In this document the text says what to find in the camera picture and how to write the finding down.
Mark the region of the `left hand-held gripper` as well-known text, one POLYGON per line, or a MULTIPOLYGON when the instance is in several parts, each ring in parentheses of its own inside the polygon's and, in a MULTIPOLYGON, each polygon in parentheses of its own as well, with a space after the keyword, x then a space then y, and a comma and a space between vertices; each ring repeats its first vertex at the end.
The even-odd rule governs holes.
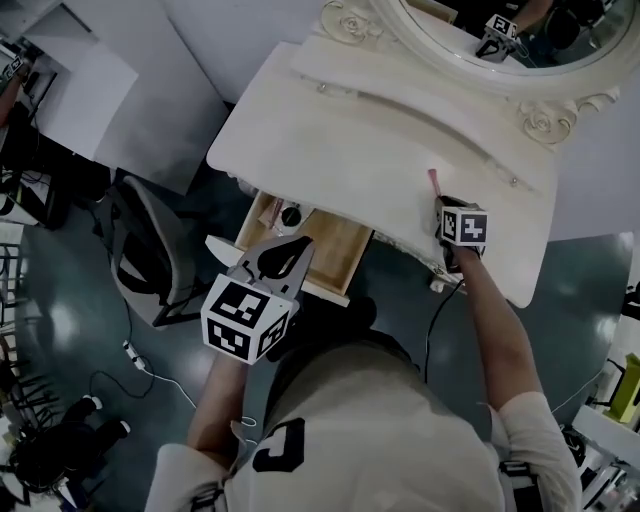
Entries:
POLYGON ((215 279, 201 308, 205 345, 248 365, 284 337, 315 252, 312 238, 269 238, 215 279))

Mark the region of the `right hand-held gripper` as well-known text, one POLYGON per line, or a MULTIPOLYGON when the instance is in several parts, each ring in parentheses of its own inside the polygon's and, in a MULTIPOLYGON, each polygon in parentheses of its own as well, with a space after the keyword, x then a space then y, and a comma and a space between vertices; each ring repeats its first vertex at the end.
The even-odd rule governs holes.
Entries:
POLYGON ((448 273, 460 273, 454 248, 466 248, 479 258, 484 255, 488 213, 475 203, 440 195, 436 198, 435 214, 435 238, 443 249, 446 270, 448 273))

